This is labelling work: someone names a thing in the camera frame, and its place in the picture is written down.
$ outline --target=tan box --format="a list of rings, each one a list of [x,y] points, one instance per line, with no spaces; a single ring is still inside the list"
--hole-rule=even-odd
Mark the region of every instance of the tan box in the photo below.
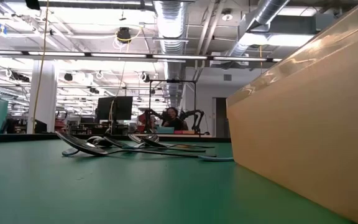
[[[235,161],[358,223],[358,7],[227,99]]]

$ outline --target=silver duct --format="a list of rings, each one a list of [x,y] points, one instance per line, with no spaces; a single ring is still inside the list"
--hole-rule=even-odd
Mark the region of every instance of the silver duct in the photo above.
[[[245,44],[247,42],[246,33],[260,25],[269,24],[289,2],[290,0],[260,0],[258,8],[241,21],[238,28],[239,38],[226,55],[241,57],[248,48],[248,45]]]
[[[160,37],[182,38],[185,33],[185,17],[187,4],[185,2],[176,1],[155,1],[155,11],[157,13],[157,26]],[[183,54],[185,43],[182,41],[161,41],[163,54]],[[181,63],[164,62],[164,73],[166,79],[185,78],[185,69]],[[178,106],[180,100],[177,97],[177,89],[182,89],[183,85],[168,85],[170,94],[170,102],[172,106]]]

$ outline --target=green table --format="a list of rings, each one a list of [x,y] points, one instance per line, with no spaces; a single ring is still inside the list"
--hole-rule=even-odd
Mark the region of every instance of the green table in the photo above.
[[[351,223],[234,162],[66,148],[0,143],[0,223]]]

